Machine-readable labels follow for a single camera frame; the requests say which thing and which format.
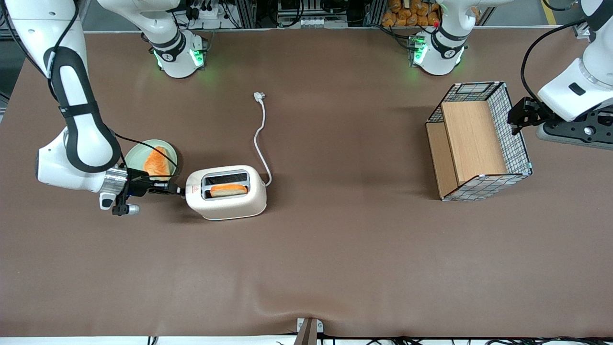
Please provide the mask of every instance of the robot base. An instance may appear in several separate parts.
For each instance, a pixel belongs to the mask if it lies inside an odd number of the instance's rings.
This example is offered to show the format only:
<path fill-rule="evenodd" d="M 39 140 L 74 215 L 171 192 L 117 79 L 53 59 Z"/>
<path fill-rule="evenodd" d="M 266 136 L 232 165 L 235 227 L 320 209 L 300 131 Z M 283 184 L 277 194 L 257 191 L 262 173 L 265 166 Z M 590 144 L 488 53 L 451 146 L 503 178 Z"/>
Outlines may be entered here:
<path fill-rule="evenodd" d="M 411 67 L 419 66 L 425 72 L 434 76 L 443 76 L 451 72 L 455 65 L 460 63 L 460 58 L 464 52 L 464 48 L 457 54 L 450 50 L 454 56 L 452 58 L 443 58 L 432 45 L 432 35 L 425 31 L 409 37 L 409 47 L 415 48 L 409 51 Z"/>
<path fill-rule="evenodd" d="M 540 140 L 613 150 L 613 109 L 594 110 L 573 122 L 546 121 L 536 130 Z"/>
<path fill-rule="evenodd" d="M 186 44 L 175 61 L 166 61 L 164 54 L 160 57 L 154 51 L 160 70 L 173 78 L 189 77 L 198 70 L 204 70 L 207 59 L 208 41 L 189 30 L 181 30 L 181 33 L 185 35 Z"/>

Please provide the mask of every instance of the green indicator light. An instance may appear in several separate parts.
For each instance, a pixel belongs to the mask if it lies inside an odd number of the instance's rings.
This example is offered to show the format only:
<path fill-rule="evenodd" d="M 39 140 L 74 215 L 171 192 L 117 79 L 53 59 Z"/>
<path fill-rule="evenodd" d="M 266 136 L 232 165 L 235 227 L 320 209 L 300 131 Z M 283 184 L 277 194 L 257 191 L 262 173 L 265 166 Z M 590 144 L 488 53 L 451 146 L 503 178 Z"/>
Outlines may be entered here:
<path fill-rule="evenodd" d="M 192 60 L 194 60 L 194 64 L 196 64 L 196 66 L 202 66 L 202 53 L 190 49 L 189 54 L 191 55 Z"/>
<path fill-rule="evenodd" d="M 158 66 L 162 68 L 162 61 L 159 60 L 159 55 L 155 50 L 153 51 L 153 55 L 155 55 L 155 58 L 158 61 Z"/>
<path fill-rule="evenodd" d="M 424 61 L 424 56 L 428 52 L 428 45 L 424 44 L 422 47 L 415 52 L 415 63 L 422 63 Z"/>

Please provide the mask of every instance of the metal grid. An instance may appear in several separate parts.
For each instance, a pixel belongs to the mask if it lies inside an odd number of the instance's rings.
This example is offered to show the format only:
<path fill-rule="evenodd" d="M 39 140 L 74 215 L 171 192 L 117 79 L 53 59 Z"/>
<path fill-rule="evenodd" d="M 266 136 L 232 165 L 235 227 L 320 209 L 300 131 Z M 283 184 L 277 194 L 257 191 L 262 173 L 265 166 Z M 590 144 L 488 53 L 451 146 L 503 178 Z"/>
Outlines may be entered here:
<path fill-rule="evenodd" d="M 521 133 L 511 134 L 511 126 L 506 123 L 507 114 L 512 108 L 509 93 L 506 91 L 506 84 L 496 88 L 487 98 L 492 112 L 492 119 L 500 148 L 506 163 L 506 169 L 510 174 L 532 174 L 532 164 L 528 158 L 526 144 Z"/>
<path fill-rule="evenodd" d="M 524 137 L 521 133 L 513 136 L 511 127 L 506 123 L 507 113 L 512 108 L 506 84 L 504 82 L 455 84 L 449 89 L 427 122 L 443 122 L 443 111 L 441 110 L 443 102 L 461 101 L 488 102 L 508 174 L 475 176 L 442 200 L 483 200 L 532 175 L 532 164 L 528 157 Z"/>
<path fill-rule="evenodd" d="M 491 94 L 491 92 L 503 82 L 484 82 L 484 83 L 461 83 L 454 84 L 443 100 L 438 104 L 434 113 L 430 115 L 427 122 L 443 122 L 443 111 L 441 110 L 441 103 L 443 102 L 468 102 L 468 101 L 485 101 Z"/>
<path fill-rule="evenodd" d="M 479 175 L 446 195 L 443 201 L 483 200 L 518 183 L 528 175 Z"/>

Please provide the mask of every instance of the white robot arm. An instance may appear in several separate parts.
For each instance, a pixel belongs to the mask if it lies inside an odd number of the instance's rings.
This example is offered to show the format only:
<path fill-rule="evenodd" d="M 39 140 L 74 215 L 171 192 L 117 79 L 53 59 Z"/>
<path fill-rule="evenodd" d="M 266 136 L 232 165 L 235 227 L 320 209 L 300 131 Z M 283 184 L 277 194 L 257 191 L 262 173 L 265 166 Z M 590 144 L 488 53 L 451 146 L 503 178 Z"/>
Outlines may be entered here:
<path fill-rule="evenodd" d="M 512 0 L 436 0 L 443 16 L 440 25 L 431 31 L 417 34 L 418 51 L 412 53 L 413 63 L 435 76 L 453 70 L 464 52 L 464 43 L 473 30 L 476 17 L 474 6 L 499 6 Z"/>
<path fill-rule="evenodd" d="M 111 1 L 104 2 L 109 6 Z M 203 61 L 192 59 L 191 55 L 191 48 L 197 43 L 192 36 L 196 35 L 180 32 L 167 13 L 159 12 L 176 6 L 178 0 L 121 2 L 127 5 L 117 12 L 148 28 L 146 34 L 156 51 L 169 56 L 163 62 L 168 75 L 186 77 L 203 65 Z M 0 5 L 4 14 L 10 14 L 32 61 L 48 79 L 66 122 L 65 129 L 38 151 L 38 180 L 98 193 L 100 208 L 110 209 L 116 202 L 113 213 L 118 215 L 137 212 L 138 207 L 125 203 L 130 195 L 180 193 L 170 183 L 153 182 L 143 171 L 117 165 L 121 147 L 115 134 L 102 122 L 89 84 L 85 38 L 75 2 L 0 0 Z"/>
<path fill-rule="evenodd" d="M 5 9 L 32 60 L 50 81 L 66 122 L 59 136 L 37 154 L 38 180 L 114 199 L 111 194 L 123 188 L 114 183 L 115 175 L 122 173 L 113 169 L 121 147 L 102 122 L 91 91 L 83 30 L 78 17 L 73 21 L 75 4 L 71 0 L 6 0 Z"/>
<path fill-rule="evenodd" d="M 559 76 L 509 112 L 515 133 L 539 125 L 540 139 L 613 149 L 613 0 L 582 0 L 590 45 Z"/>
<path fill-rule="evenodd" d="M 158 65 L 173 78 L 185 78 L 204 67 L 206 41 L 179 30 L 172 15 L 180 0 L 98 0 L 105 9 L 136 25 L 147 37 Z"/>

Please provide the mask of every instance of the table surface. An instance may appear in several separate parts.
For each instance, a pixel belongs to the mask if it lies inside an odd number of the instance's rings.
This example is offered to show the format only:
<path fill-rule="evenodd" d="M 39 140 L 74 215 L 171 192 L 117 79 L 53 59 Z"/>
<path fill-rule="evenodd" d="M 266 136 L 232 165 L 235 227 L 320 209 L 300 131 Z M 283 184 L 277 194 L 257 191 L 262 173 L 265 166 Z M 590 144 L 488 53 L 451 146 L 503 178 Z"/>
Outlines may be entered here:
<path fill-rule="evenodd" d="M 613 334 L 613 153 L 539 141 L 535 174 L 487 201 L 441 202 L 424 123 L 456 82 L 505 80 L 543 29 L 479 29 L 462 63 L 434 77 L 374 30 L 219 33 L 207 69 L 156 69 L 136 34 L 86 37 L 109 127 L 164 139 L 183 183 L 246 164 L 274 173 L 258 217 L 209 222 L 179 197 L 133 201 L 34 177 L 63 121 L 44 79 L 23 69 L 0 125 L 0 335 L 256 335 L 322 319 L 337 336 Z M 580 56 L 569 30 L 539 45 L 537 90 Z M 132 144 L 121 143 L 124 152 Z"/>

